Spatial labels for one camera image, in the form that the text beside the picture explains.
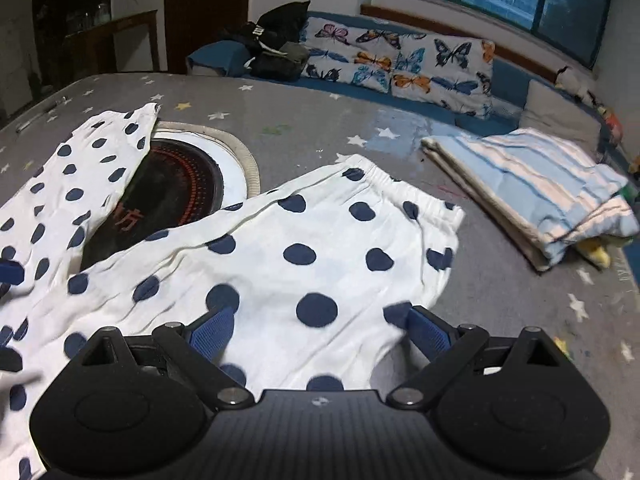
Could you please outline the white navy polka dot garment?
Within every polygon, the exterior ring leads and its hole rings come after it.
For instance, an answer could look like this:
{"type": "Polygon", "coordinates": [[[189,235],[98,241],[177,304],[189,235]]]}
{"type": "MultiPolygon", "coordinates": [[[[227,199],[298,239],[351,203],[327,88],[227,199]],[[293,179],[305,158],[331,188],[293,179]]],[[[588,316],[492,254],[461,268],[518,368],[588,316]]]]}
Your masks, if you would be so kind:
{"type": "Polygon", "coordinates": [[[83,268],[157,115],[148,103],[88,118],[2,206],[2,254],[25,272],[1,297],[1,336],[22,360],[1,377],[3,478],[42,473],[29,417],[103,326],[142,335],[221,308],[221,363],[251,392],[320,376],[365,389],[401,336],[390,307],[431,307],[447,284],[463,210],[359,155],[83,268]]]}

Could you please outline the folded blue striped blanket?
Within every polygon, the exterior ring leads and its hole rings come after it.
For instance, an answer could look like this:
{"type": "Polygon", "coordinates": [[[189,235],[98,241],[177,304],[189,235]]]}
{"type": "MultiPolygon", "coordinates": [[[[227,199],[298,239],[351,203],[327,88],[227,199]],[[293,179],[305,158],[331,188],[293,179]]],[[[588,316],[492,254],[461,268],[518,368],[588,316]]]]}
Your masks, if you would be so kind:
{"type": "Polygon", "coordinates": [[[628,179],[572,141],[532,128],[498,136],[450,129],[421,144],[539,272],[585,240],[620,243],[639,234],[623,196],[628,179]]]}

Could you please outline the grey pillow on bench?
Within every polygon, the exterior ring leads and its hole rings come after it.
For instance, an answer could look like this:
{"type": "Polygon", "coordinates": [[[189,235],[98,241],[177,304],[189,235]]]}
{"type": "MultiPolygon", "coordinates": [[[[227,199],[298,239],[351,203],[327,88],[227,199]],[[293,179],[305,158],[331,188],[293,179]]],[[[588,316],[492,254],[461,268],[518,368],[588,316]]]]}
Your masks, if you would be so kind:
{"type": "Polygon", "coordinates": [[[518,125],[573,142],[590,156],[597,155],[600,122],[536,80],[529,81],[525,107],[518,125]]]}

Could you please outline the butterfly print cushion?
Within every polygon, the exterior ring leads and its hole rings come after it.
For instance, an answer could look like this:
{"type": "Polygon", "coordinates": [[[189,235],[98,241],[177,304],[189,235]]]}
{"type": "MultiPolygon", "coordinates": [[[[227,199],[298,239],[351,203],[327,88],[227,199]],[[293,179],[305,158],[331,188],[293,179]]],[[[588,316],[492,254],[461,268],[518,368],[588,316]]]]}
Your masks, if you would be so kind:
{"type": "Polygon", "coordinates": [[[312,16],[300,33],[307,78],[431,103],[480,119],[491,113],[489,40],[350,27],[312,16]]]}

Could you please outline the blue bench cushion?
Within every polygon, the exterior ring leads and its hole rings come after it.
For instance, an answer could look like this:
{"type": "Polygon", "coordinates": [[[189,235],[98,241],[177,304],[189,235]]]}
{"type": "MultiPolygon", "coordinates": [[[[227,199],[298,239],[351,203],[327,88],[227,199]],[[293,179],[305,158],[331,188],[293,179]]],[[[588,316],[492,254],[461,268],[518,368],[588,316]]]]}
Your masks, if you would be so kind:
{"type": "Polygon", "coordinates": [[[206,44],[186,58],[189,75],[241,77],[250,54],[240,42],[221,40],[206,44]]]}

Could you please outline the stuffed toys on bench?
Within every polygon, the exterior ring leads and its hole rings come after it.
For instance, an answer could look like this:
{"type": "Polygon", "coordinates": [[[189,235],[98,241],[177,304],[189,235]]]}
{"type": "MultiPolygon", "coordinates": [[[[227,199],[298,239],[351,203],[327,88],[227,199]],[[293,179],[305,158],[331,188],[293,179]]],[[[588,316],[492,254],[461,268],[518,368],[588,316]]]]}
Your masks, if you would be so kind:
{"type": "Polygon", "coordinates": [[[635,178],[639,177],[639,156],[634,159],[623,147],[624,129],[623,125],[614,113],[612,107],[605,105],[590,88],[588,81],[574,68],[568,65],[560,68],[555,75],[555,88],[569,94],[577,103],[585,105],[594,110],[604,121],[605,133],[600,152],[606,150],[619,150],[622,152],[627,163],[627,171],[635,178]]]}

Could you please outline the black bag on bench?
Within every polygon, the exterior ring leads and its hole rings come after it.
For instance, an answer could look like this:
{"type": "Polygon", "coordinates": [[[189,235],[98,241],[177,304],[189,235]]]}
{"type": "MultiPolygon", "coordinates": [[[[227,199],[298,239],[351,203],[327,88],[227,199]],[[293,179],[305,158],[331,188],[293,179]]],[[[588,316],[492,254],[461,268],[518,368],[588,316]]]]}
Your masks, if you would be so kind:
{"type": "Polygon", "coordinates": [[[285,3],[241,27],[238,39],[250,55],[245,63],[250,76],[283,82],[300,77],[310,57],[300,43],[309,5],[309,0],[285,3]]]}

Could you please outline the dark wooden side table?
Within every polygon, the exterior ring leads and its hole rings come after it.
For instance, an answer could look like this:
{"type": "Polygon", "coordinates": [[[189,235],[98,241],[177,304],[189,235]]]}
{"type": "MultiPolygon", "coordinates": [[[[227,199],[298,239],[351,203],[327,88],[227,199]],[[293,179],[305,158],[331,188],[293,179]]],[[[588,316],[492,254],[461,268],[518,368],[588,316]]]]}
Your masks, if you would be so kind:
{"type": "Polygon", "coordinates": [[[68,73],[77,79],[129,72],[127,63],[142,47],[147,47],[149,54],[142,61],[141,68],[132,68],[131,71],[159,72],[156,14],[157,10],[131,14],[66,36],[62,52],[68,73]]]}

